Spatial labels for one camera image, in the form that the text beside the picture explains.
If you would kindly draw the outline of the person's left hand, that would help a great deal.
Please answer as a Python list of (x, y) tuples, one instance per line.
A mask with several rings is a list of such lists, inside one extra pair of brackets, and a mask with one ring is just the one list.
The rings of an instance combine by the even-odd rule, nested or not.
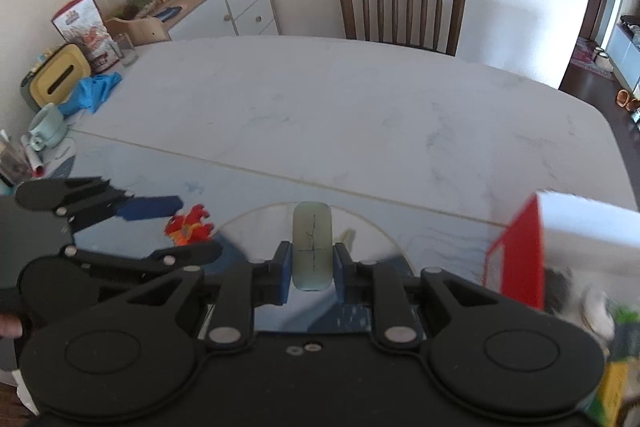
[(21, 320), (13, 314), (0, 315), (0, 337), (20, 338), (23, 335), (23, 325)]

